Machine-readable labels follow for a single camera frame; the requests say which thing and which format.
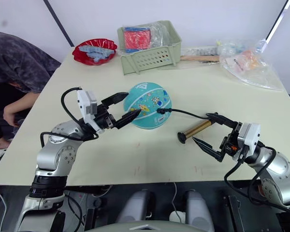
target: person's hand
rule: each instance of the person's hand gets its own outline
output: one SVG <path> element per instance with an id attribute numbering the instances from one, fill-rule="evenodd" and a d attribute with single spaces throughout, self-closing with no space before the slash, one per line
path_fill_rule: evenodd
<path id="1" fill-rule="evenodd" d="M 3 119 L 7 121 L 9 125 L 19 127 L 19 125 L 15 122 L 15 113 L 10 111 L 8 105 L 4 108 Z"/>

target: brass cylinder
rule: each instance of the brass cylinder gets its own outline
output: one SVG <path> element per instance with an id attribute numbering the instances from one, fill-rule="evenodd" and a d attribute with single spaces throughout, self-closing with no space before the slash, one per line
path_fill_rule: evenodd
<path id="1" fill-rule="evenodd" d="M 190 128 L 189 130 L 185 132 L 179 132 L 177 134 L 177 137 L 181 143 L 185 143 L 185 141 L 190 138 L 191 136 L 203 131 L 205 128 L 208 128 L 209 126 L 212 125 L 212 122 L 210 120 L 206 120 L 205 122 L 194 126 L 193 128 Z"/>

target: red plate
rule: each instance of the red plate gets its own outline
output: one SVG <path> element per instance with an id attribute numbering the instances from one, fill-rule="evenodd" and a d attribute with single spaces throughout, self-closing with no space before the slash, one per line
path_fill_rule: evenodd
<path id="1" fill-rule="evenodd" d="M 98 62 L 94 62 L 93 58 L 90 58 L 87 56 L 86 52 L 82 52 L 79 50 L 79 46 L 83 45 L 91 45 L 96 47 L 104 47 L 107 49 L 112 49 L 115 51 L 114 54 L 111 54 L 107 59 L 100 59 Z M 78 45 L 74 51 L 72 52 L 72 55 L 74 55 L 74 59 L 78 62 L 81 62 L 86 65 L 101 65 L 106 62 L 108 62 L 110 59 L 114 57 L 116 54 L 117 45 L 114 43 L 114 41 L 108 40 L 108 39 L 93 39 L 93 40 L 87 40 L 80 45 Z"/>

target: green plastic basket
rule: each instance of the green plastic basket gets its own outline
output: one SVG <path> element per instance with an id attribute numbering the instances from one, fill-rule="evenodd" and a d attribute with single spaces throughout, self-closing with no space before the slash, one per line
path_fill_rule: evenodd
<path id="1" fill-rule="evenodd" d="M 134 52 L 128 55 L 121 56 L 122 70 L 124 74 L 128 73 L 138 73 L 140 71 L 153 69 L 156 67 L 173 64 L 176 65 L 180 60 L 180 45 L 181 38 L 174 29 L 172 23 L 168 20 L 158 21 L 166 26 L 170 37 L 171 46 L 155 47 L 147 49 L 140 52 Z M 124 38 L 124 28 L 119 28 L 117 30 L 119 48 L 121 51 L 125 51 L 125 38 Z"/>

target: wooden handle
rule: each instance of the wooden handle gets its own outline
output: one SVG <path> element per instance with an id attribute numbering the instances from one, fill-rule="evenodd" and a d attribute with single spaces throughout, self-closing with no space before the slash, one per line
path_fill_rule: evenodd
<path id="1" fill-rule="evenodd" d="M 186 61 L 219 61 L 219 56 L 180 56 L 180 60 Z"/>

